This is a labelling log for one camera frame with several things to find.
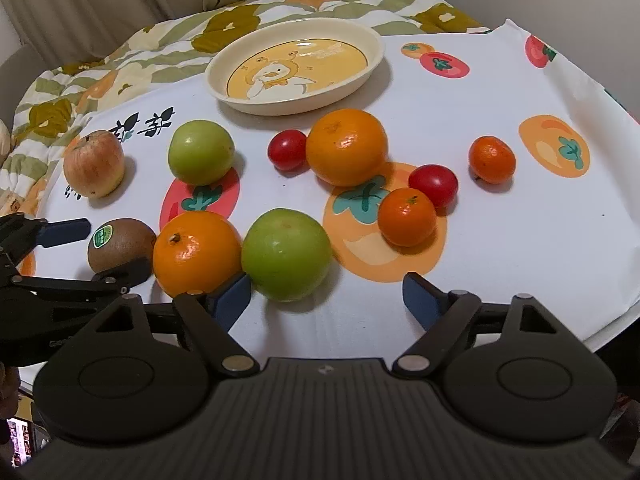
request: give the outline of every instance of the cartoon duck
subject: cartoon duck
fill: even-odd
[[[251,88],[246,96],[251,101],[279,101],[295,99],[306,93],[306,85],[315,83],[312,79],[298,77],[300,67],[293,60],[298,52],[289,53],[288,59],[269,60],[267,57],[257,57],[258,64],[246,76],[246,82]]]

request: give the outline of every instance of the wall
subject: wall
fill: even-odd
[[[487,27],[511,18],[640,118],[640,0],[447,0]]]
[[[0,64],[20,48],[20,39],[0,4]]]

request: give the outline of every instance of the ribbed black surface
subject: ribbed black surface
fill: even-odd
[[[222,383],[196,419],[154,442],[87,449],[55,441],[20,471],[33,480],[622,480],[629,473],[594,440],[526,448],[477,434],[429,384],[393,378],[378,360],[286,359]]]

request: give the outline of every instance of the striped blanket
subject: striped blanket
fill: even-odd
[[[62,66],[32,83],[0,170],[0,215],[36,214],[53,169],[95,114],[204,72],[252,30],[302,16],[355,20],[383,36],[487,30],[444,0],[250,0],[150,25],[105,59]],[[0,142],[9,142],[4,135]]]

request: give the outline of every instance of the green apple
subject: green apple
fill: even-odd
[[[169,168],[191,186],[206,186],[224,177],[234,162],[236,147],[222,126],[212,121],[189,121],[174,132],[169,145]]]
[[[242,270],[270,300],[301,300],[324,280],[332,254],[329,237],[311,216],[272,209],[244,238]]]

